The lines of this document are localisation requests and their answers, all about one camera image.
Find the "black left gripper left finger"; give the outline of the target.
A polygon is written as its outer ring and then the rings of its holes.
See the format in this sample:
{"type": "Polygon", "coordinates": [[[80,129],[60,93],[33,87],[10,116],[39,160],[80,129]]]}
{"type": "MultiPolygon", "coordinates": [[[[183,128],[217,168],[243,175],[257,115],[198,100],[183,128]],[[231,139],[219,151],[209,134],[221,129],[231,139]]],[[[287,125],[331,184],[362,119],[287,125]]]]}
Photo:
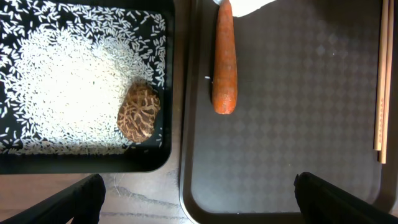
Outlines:
{"type": "Polygon", "coordinates": [[[40,203],[14,215],[3,224],[92,223],[100,220],[106,196],[102,176],[91,174],[40,203]]]}

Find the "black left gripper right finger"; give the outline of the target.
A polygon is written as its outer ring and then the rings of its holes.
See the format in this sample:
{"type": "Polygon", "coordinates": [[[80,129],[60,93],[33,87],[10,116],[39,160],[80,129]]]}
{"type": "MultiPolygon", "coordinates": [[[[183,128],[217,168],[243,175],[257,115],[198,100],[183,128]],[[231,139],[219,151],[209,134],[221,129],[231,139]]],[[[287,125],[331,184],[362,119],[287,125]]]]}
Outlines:
{"type": "Polygon", "coordinates": [[[309,172],[296,175],[294,187],[305,223],[397,224],[397,217],[309,172]]]}

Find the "wooden chopstick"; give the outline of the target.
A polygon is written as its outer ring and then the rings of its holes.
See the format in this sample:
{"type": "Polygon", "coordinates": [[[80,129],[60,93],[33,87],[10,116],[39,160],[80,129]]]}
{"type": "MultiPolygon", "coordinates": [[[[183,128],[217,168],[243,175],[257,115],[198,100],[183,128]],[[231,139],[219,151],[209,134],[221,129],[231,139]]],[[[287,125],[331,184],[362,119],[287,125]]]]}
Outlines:
{"type": "Polygon", "coordinates": [[[384,123],[384,96],[386,82],[386,57],[387,57],[387,33],[388,33],[388,8],[389,1],[382,0],[380,35],[379,35],[379,56],[377,72],[377,98],[376,98],[376,121],[374,131],[374,149],[382,149],[382,134],[384,123]]]}
{"type": "Polygon", "coordinates": [[[395,0],[388,0],[387,12],[387,52],[386,52],[386,78],[384,92],[384,114],[383,114],[383,134],[382,149],[379,153],[379,162],[385,164],[387,162],[387,140],[389,125],[389,107],[391,97],[391,78],[392,78],[392,51],[394,42],[394,3],[395,0]]]}

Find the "brown shiitake mushroom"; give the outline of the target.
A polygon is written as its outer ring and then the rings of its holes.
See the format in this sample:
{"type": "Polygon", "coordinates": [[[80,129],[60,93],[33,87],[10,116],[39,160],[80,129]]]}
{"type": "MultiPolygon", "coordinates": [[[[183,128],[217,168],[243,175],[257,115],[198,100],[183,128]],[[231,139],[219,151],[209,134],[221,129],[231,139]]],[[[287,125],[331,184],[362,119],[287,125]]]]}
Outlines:
{"type": "Polygon", "coordinates": [[[144,142],[155,131],[160,98],[146,82],[136,82],[128,89],[117,115],[117,126],[132,142],[144,142]]]}

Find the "white rice grains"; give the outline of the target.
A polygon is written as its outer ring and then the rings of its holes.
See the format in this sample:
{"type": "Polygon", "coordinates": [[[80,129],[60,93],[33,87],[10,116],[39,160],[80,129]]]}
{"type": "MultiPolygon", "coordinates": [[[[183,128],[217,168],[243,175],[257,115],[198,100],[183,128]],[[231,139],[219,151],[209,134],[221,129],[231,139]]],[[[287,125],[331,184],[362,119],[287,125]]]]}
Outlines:
{"type": "Polygon", "coordinates": [[[123,136],[117,115],[133,83],[160,98],[166,41],[159,12],[2,1],[1,152],[112,155],[144,143],[123,136]]]}

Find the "orange carrot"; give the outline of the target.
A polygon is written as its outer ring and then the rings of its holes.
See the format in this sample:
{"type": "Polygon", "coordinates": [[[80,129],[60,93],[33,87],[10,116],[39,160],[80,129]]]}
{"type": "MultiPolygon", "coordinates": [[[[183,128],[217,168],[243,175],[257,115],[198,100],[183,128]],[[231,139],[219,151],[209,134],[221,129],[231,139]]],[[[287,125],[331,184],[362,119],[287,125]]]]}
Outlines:
{"type": "Polygon", "coordinates": [[[212,103],[218,114],[231,114],[237,103],[238,75],[232,6],[228,0],[218,9],[212,103]]]}

